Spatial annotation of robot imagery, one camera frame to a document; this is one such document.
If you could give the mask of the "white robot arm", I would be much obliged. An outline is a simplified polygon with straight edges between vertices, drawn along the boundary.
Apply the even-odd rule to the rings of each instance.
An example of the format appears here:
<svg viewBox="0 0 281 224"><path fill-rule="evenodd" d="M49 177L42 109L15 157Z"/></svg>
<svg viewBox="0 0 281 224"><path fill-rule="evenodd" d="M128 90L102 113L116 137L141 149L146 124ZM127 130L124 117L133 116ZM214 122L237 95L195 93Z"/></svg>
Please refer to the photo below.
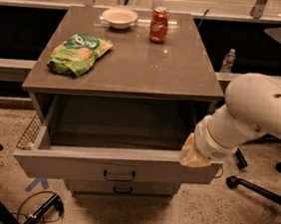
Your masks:
<svg viewBox="0 0 281 224"><path fill-rule="evenodd" d="M281 79L241 75L228 84L224 99L184 142L179 161L185 167L219 163L239 145L266 134L281 139Z"/></svg>

